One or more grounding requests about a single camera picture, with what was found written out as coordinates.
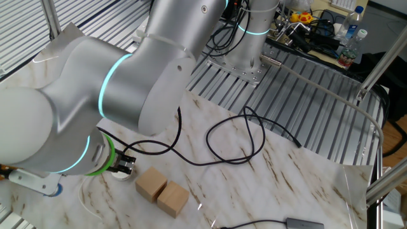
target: wooden cube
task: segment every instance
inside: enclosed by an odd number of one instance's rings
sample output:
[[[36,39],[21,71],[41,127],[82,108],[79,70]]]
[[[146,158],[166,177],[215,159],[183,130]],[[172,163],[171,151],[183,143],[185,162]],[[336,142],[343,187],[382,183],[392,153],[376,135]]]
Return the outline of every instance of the wooden cube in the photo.
[[[167,178],[154,167],[150,167],[135,182],[135,189],[150,203],[157,197],[167,185]]]
[[[157,205],[161,210],[176,218],[189,197],[190,193],[188,191],[171,181],[158,197]]]

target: metal bar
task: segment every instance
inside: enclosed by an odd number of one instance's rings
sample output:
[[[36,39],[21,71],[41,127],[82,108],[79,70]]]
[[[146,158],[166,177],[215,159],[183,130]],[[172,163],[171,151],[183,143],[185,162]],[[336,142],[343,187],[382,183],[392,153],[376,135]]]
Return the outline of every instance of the metal bar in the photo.
[[[356,99],[362,101],[364,96],[369,92],[371,87],[379,80],[382,74],[386,71],[393,60],[399,55],[401,50],[407,45],[407,26],[400,33],[390,50],[382,57],[377,63],[376,67],[372,70],[366,80],[359,87]]]
[[[368,187],[366,193],[367,205],[370,206],[374,204],[377,200],[380,200],[382,196],[386,195],[386,193],[393,190],[406,179],[407,157]]]
[[[50,29],[50,39],[55,39],[61,33],[61,26],[59,25],[57,11],[53,0],[40,0],[43,7],[44,16],[48,28]]]

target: plastic bottle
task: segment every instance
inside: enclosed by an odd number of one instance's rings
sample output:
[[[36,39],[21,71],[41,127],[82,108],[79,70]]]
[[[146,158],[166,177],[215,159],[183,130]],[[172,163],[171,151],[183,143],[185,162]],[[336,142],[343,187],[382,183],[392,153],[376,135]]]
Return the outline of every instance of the plastic bottle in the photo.
[[[359,30],[357,36],[354,36],[343,48],[341,55],[338,57],[338,64],[348,69],[349,66],[354,62],[355,58],[359,54],[359,49],[361,47],[361,41],[368,35],[368,32],[364,29]]]
[[[339,28],[338,34],[335,36],[335,39],[340,41],[341,44],[345,45],[348,43],[349,39],[354,34],[357,26],[362,20],[361,13],[363,12],[362,6],[357,6],[354,12],[350,12],[348,16],[342,23],[342,26]]]

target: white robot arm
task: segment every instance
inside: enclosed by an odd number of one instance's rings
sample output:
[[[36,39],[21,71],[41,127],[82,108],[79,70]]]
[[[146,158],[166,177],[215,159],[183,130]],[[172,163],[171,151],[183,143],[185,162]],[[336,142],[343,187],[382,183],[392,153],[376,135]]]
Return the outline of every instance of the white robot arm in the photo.
[[[78,38],[59,55],[57,80],[40,89],[0,91],[0,163],[66,175],[130,173],[120,161],[135,159],[117,153],[96,124],[107,118],[144,135],[163,131],[227,4],[156,0],[134,53]],[[233,40],[241,45],[230,50],[228,65],[242,72],[260,65],[276,4],[278,0],[251,1],[252,10],[260,13],[243,18]]]

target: white marble surface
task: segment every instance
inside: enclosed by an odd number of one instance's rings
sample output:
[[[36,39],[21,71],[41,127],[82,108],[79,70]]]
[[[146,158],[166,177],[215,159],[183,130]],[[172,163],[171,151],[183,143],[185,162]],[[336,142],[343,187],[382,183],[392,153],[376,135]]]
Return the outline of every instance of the white marble surface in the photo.
[[[0,83],[7,87],[39,88],[55,79],[52,65],[56,59],[31,62],[15,75]],[[183,131],[176,146],[194,162],[214,161],[205,145],[205,133],[215,123],[233,115],[229,111],[186,92],[181,103]],[[99,123],[120,139],[133,142],[146,137],[109,120]],[[256,146],[261,129],[250,123]],[[177,120],[153,139],[170,144],[175,138]],[[154,166],[190,191],[188,203],[177,217],[169,215],[144,200],[135,190],[135,179],[117,181],[105,172],[89,179],[81,198],[102,222],[86,212],[78,200],[83,176],[61,179],[64,191],[58,197],[43,197],[27,188],[0,182],[0,202],[41,229],[48,228],[210,228],[235,226],[257,219],[285,220],[299,218],[324,223],[325,228],[365,228],[365,192],[371,166],[347,166],[333,163],[291,141],[266,131],[263,150],[244,165],[195,167],[174,153],[137,157],[135,168],[140,174]],[[214,150],[225,158],[250,153],[251,145],[243,119],[228,122],[211,136]],[[116,142],[116,147],[123,149]],[[143,144],[146,151],[161,146]],[[285,228],[262,223],[245,228]]]

